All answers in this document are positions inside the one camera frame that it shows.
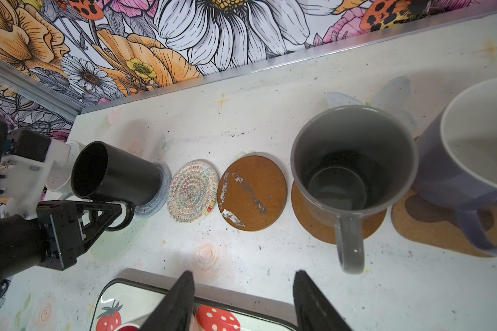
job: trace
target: cork coaster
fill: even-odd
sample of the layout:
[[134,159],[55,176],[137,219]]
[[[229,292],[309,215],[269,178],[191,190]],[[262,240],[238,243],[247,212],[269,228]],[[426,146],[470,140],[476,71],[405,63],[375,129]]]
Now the cork coaster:
[[[497,245],[497,206],[479,212],[479,217],[491,242]],[[392,208],[392,224],[403,238],[413,242],[467,255],[493,257],[470,244],[451,209],[425,201],[412,189]]]
[[[306,209],[302,193],[298,189],[296,183],[292,183],[291,189],[292,209],[295,212],[298,222],[307,230],[313,237],[328,244],[335,244],[335,229],[317,221],[310,212]],[[363,238],[370,237],[381,226],[385,219],[386,209],[380,211],[363,220]]]
[[239,230],[258,231],[274,223],[285,207],[287,185],[271,160],[250,155],[232,163],[219,181],[221,215]]

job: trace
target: gray mug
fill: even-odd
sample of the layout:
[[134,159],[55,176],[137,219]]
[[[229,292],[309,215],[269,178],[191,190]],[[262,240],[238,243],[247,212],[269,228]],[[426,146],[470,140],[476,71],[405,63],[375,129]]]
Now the gray mug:
[[451,208],[469,242],[497,256],[478,212],[497,206],[497,78],[466,89],[417,140],[414,191]]
[[335,228],[342,269],[358,274],[364,269],[362,220],[409,190],[417,149],[394,116],[345,105],[315,116],[300,130],[291,168],[310,214]]

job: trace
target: coaster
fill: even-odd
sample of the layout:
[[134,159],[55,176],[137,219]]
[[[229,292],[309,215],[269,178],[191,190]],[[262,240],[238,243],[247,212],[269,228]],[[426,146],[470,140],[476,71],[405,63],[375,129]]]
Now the coaster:
[[[298,222],[307,230],[313,237],[328,244],[336,244],[335,229],[317,221],[307,210],[302,193],[296,183],[292,183],[291,189],[292,209],[295,212]],[[381,226],[385,219],[386,209],[380,211],[363,220],[363,239],[370,237]]]
[[258,231],[274,223],[287,200],[285,177],[276,163],[259,155],[232,163],[219,181],[217,202],[231,226]]
[[171,171],[165,163],[153,162],[160,172],[160,187],[150,202],[136,206],[134,217],[148,218],[158,213],[167,200],[167,191],[170,188]]
[[195,223],[215,205],[218,176],[203,161],[186,163],[173,177],[167,197],[171,217],[179,223]]
[[[479,217],[488,237],[497,244],[497,206],[479,212]],[[412,189],[392,207],[392,224],[403,238],[413,242],[467,255],[493,257],[470,244],[458,228],[451,209],[425,201]]]

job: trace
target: metal edge trim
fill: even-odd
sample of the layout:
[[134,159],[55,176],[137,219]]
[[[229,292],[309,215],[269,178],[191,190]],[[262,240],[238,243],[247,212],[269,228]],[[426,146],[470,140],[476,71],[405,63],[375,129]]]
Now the metal edge trim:
[[437,28],[441,28],[443,26],[475,20],[496,13],[497,13],[497,2],[482,3],[471,7],[452,10],[450,12],[433,15],[430,17],[424,17],[422,19],[408,22],[405,24],[396,24],[394,26],[391,26],[389,29],[373,31],[355,38],[339,40],[338,42],[333,42],[310,49],[299,50],[293,53],[285,54],[261,62],[252,63],[249,65],[233,68],[226,71],[221,71],[219,73],[215,73],[212,75],[202,76],[199,78],[191,79],[189,81],[184,81],[181,83],[160,87],[158,89],[142,92],[139,94],[126,96],[120,99],[112,100],[104,104],[88,106],[83,109],[81,114],[105,108],[110,108],[133,101],[143,100],[162,94],[167,94],[181,89],[189,89],[191,87],[207,83],[218,82],[224,79],[244,76],[252,73],[257,73],[263,70],[268,70],[292,63],[297,63],[300,61],[310,60],[321,56],[327,56],[345,50],[391,40],[399,36],[407,36],[418,32],[434,30]]
[[37,102],[48,110],[60,111],[60,115],[72,122],[76,115],[81,114],[83,108],[81,103],[66,98],[2,60],[0,60],[0,85]]

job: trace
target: floral wallpaper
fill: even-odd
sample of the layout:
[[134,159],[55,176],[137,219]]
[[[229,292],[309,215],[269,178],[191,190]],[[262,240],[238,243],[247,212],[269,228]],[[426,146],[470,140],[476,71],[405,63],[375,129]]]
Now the floral wallpaper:
[[[0,0],[0,59],[88,106],[483,1]],[[70,129],[20,99],[12,127]]]
[[59,114],[0,85],[0,115],[6,119],[8,131],[27,128],[66,142],[72,129],[74,114]]

